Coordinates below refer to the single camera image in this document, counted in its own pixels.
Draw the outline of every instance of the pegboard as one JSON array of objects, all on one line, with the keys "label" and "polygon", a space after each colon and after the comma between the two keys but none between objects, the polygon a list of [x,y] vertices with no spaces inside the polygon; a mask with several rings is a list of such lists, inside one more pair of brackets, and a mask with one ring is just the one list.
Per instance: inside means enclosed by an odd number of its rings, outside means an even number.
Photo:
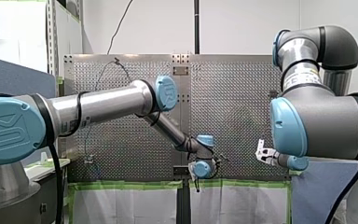
[{"label": "pegboard", "polygon": [[214,136],[223,161],[220,177],[281,179],[287,169],[255,158],[258,139],[273,147],[269,130],[269,91],[280,90],[280,71],[270,56],[192,55],[190,132]]},{"label": "pegboard", "polygon": [[[96,85],[103,67],[115,58],[135,80],[172,74],[179,64],[172,57],[176,55],[68,55],[65,93],[128,85],[126,74],[114,63],[106,66]],[[214,136],[216,153],[229,159],[224,161],[221,177],[284,179],[286,169],[268,166],[255,158],[257,141],[263,133],[268,137],[266,147],[272,147],[266,130],[268,94],[280,89],[280,72],[272,66],[270,56],[190,55],[184,63],[190,71],[186,76],[174,76],[180,104],[168,116],[182,124],[180,128],[185,133]],[[171,143],[135,116],[93,125],[85,142],[88,131],[86,128],[76,135],[78,160],[69,167],[71,182],[172,180],[172,167],[187,164],[185,154],[175,152]],[[94,156],[92,165],[84,163],[85,146],[87,154]]]},{"label": "pegboard", "polygon": [[[128,70],[130,79],[112,63],[116,58]],[[65,93],[119,88],[130,80],[169,75],[172,70],[171,55],[68,55],[64,59]],[[80,130],[75,139],[78,158],[69,166],[70,182],[173,179],[172,146],[144,119],[132,115],[92,125]],[[93,164],[85,164],[87,155],[93,155]]]}]

